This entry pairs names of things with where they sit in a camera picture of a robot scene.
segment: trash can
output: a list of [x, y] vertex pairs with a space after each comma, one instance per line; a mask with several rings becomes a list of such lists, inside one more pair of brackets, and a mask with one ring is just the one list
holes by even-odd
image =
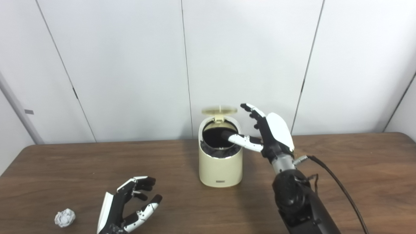
[[199, 126], [199, 177], [210, 187], [230, 187], [243, 178], [242, 147], [221, 137], [224, 130], [241, 134], [238, 122], [228, 115], [237, 108], [218, 106], [202, 110], [209, 115]]

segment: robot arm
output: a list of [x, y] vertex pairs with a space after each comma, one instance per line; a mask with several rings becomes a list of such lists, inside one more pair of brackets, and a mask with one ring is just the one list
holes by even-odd
[[318, 195], [311, 189], [309, 178], [296, 165], [306, 160], [294, 160], [294, 145], [285, 121], [275, 113], [267, 116], [250, 104], [241, 104], [257, 121], [255, 129], [262, 140], [224, 132], [222, 137], [267, 158], [276, 173], [272, 188], [279, 214], [290, 234], [340, 234]]
[[133, 177], [118, 187], [115, 195], [106, 193], [98, 221], [97, 234], [127, 234], [142, 225], [162, 200], [156, 195], [140, 210], [123, 219], [124, 205], [133, 197], [146, 201], [147, 196], [140, 190], [151, 191], [156, 179], [147, 176]]

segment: white wall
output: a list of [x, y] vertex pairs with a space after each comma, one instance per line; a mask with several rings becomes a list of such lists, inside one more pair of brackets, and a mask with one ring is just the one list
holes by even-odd
[[416, 1], [327, 0], [293, 134], [381, 132], [416, 70]]
[[402, 132], [416, 141], [416, 82], [413, 81], [394, 113], [386, 132]]
[[39, 4], [69, 75], [36, 1], [4, 0], [0, 83], [45, 143], [196, 137], [242, 102], [293, 134], [380, 132], [416, 70], [413, 0], [326, 0], [297, 114], [322, 0]]
[[97, 141], [192, 137], [180, 0], [39, 3]]
[[34, 0], [0, 1], [0, 73], [40, 142], [94, 141]]
[[[204, 107], [247, 102], [292, 126], [322, 0], [184, 0], [193, 134]], [[245, 134], [259, 135], [239, 108]]]
[[0, 90], [0, 175], [33, 140]]

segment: black cable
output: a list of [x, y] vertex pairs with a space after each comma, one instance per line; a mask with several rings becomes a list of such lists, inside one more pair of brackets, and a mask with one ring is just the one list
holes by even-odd
[[312, 180], [314, 178], [315, 178], [315, 194], [318, 196], [318, 179], [319, 179], [319, 175], [318, 174], [311, 175], [310, 177], [307, 178], [307, 181], [310, 181], [310, 180]]
[[369, 234], [367, 226], [364, 223], [363, 217], [361, 216], [360, 211], [358, 210], [358, 207], [355, 205], [354, 201], [352, 200], [351, 196], [348, 194], [345, 187], [342, 185], [342, 183], [339, 181], [339, 179], [335, 176], [335, 174], [323, 163], [321, 160], [319, 160], [315, 156], [308, 156], [308, 158], [314, 162], [316, 162], [318, 165], [323, 167], [331, 176], [334, 178], [334, 180], [337, 182], [338, 186], [341, 188], [341, 190], [344, 192], [345, 196], [347, 197], [348, 201], [351, 203], [352, 208], [354, 209], [355, 213], [357, 214], [358, 219], [360, 220], [361, 226], [363, 227], [364, 233]]

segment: wooden table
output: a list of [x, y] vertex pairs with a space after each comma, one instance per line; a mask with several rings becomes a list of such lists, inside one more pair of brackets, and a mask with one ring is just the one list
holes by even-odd
[[[400, 133], [295, 136], [297, 156], [314, 154], [342, 181], [373, 234], [416, 233], [416, 144]], [[319, 195], [342, 233], [363, 233], [347, 199], [313, 162]], [[260, 154], [244, 151], [244, 178], [231, 188], [204, 186], [196, 140], [35, 145], [0, 177], [0, 233], [91, 234], [104, 193], [133, 176], [157, 178], [163, 201], [135, 234], [287, 233], [273, 200], [274, 172]], [[130, 214], [143, 204], [132, 200]], [[71, 208], [77, 219], [54, 224]]]

